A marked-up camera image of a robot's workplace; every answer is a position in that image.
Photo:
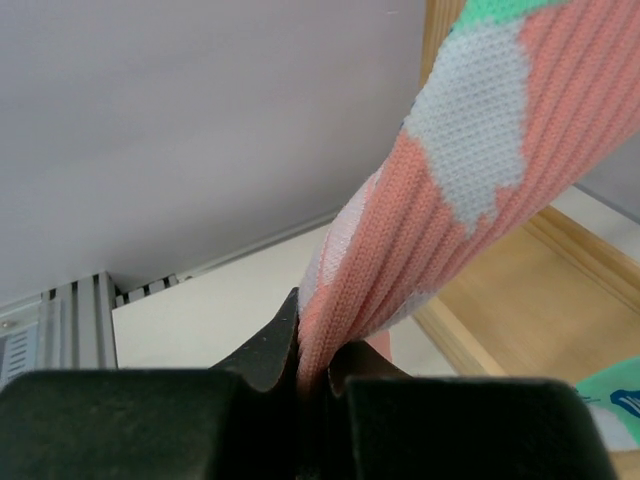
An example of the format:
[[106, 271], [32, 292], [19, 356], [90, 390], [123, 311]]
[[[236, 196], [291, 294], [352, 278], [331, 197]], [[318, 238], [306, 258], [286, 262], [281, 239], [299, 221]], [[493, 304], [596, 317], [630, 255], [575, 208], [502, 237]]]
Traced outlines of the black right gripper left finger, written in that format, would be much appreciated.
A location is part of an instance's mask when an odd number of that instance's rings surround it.
[[1, 394], [5, 479], [292, 479], [298, 295], [207, 369], [25, 374]]

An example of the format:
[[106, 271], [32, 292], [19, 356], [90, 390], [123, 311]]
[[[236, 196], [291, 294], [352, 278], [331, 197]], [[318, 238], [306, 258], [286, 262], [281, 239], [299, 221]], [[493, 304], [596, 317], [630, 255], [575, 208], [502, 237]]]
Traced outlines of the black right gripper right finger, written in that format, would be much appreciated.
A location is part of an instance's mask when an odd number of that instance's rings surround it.
[[411, 377], [366, 342], [327, 369], [330, 479], [614, 479], [587, 407], [547, 378]]

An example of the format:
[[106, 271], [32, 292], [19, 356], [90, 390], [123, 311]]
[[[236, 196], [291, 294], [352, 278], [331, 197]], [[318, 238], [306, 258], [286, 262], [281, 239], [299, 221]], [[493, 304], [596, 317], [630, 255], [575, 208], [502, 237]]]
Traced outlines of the mint green sock blue hexagon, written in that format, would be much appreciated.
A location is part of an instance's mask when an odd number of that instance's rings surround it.
[[639, 449], [639, 357], [616, 363], [576, 385], [606, 448]]

